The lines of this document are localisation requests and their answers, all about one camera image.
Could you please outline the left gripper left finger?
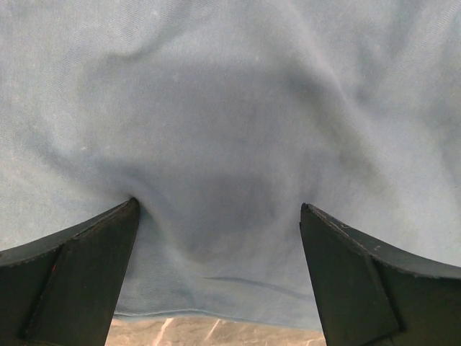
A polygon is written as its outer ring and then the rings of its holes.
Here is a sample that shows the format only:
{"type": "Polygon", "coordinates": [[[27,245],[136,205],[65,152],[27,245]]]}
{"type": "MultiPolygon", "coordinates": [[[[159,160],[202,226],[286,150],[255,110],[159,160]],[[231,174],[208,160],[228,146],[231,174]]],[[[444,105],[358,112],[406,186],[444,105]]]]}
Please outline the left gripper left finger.
{"type": "Polygon", "coordinates": [[[1,252],[2,345],[104,345],[140,222],[134,198],[1,252]]]}

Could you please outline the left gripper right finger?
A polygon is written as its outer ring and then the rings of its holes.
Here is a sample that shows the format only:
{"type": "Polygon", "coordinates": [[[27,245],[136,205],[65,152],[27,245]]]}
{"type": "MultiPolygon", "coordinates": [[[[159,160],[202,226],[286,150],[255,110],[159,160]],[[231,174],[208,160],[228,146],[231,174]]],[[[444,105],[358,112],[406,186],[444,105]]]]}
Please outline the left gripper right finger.
{"type": "Polygon", "coordinates": [[[304,203],[300,234],[327,345],[460,345],[460,268],[304,203]]]}

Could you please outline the blue t shirt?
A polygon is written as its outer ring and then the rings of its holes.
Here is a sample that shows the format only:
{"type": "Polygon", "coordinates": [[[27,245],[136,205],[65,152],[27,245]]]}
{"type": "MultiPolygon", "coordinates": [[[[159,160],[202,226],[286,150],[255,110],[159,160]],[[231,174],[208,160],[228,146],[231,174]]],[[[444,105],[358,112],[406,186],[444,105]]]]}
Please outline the blue t shirt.
{"type": "Polygon", "coordinates": [[[118,316],[320,321],[310,203],[460,264],[458,1],[3,1],[1,247],[141,205],[118,316]]]}

